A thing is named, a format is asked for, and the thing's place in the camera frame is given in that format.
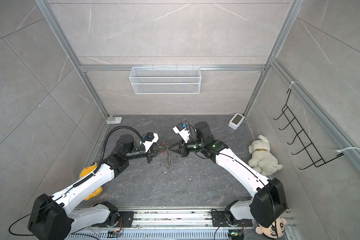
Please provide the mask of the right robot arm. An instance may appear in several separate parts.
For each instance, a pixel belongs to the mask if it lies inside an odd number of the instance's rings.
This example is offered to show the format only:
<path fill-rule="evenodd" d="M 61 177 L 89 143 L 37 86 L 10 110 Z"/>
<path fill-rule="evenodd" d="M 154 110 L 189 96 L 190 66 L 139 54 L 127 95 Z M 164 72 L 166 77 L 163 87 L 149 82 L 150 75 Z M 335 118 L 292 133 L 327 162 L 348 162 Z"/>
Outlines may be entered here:
<path fill-rule="evenodd" d="M 229 223 L 241 220 L 255 220 L 262 227 L 276 227 L 279 217 L 288 208 L 284 186 L 278 179 L 270 180 L 253 170 L 220 140 L 216 140 L 206 122 L 199 122 L 191 128 L 180 123 L 173 127 L 182 140 L 169 150 L 182 157 L 191 152 L 200 152 L 205 158 L 227 170 L 250 193 L 249 201 L 234 201 L 225 208 Z"/>

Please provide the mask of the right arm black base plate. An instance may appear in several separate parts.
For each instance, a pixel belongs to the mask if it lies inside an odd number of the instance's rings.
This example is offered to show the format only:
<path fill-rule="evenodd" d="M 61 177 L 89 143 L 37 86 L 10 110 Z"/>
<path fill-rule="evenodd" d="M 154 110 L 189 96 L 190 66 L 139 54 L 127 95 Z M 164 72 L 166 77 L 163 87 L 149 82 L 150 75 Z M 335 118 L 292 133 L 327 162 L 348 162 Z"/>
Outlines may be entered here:
<path fill-rule="evenodd" d="M 212 209 L 210 211 L 214 227 L 252 227 L 253 222 L 249 219 L 236 220 L 225 211 L 217 211 Z"/>

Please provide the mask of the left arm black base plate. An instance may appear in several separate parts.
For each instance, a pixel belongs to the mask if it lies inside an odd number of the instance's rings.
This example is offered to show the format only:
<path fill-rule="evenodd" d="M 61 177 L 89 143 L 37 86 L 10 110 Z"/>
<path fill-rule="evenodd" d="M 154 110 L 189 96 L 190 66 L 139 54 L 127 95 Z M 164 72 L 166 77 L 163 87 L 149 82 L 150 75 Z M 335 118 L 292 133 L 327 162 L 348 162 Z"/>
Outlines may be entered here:
<path fill-rule="evenodd" d="M 104 223 L 98 224 L 99 227 L 105 228 L 130 228 L 133 223 L 135 212 L 122 211 L 122 212 L 111 212 L 110 216 Z"/>

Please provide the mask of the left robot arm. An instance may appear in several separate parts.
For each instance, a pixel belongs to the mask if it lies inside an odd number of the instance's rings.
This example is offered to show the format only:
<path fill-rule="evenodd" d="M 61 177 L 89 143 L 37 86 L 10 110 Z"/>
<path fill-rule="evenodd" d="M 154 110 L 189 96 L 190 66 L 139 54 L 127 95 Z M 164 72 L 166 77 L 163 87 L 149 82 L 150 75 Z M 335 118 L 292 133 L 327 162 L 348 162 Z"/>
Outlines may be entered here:
<path fill-rule="evenodd" d="M 117 140 L 111 154 L 105 157 L 110 136 L 122 129 L 134 132 L 139 141 L 136 142 L 132 135 L 124 134 Z M 97 193 L 104 184 L 119 176 L 129 166 L 130 159 L 147 158 L 150 162 L 161 153 L 162 146 L 158 145 L 158 139 L 157 133 L 141 135 L 129 126 L 111 129 L 105 137 L 99 163 L 93 170 L 51 196 L 42 194 L 36 198 L 32 212 L 27 215 L 28 235 L 39 240 L 64 240 L 68 235 L 92 225 L 105 224 L 113 227 L 120 224 L 118 208 L 109 202 L 101 202 L 84 210 L 77 210 L 76 207 L 91 194 Z"/>

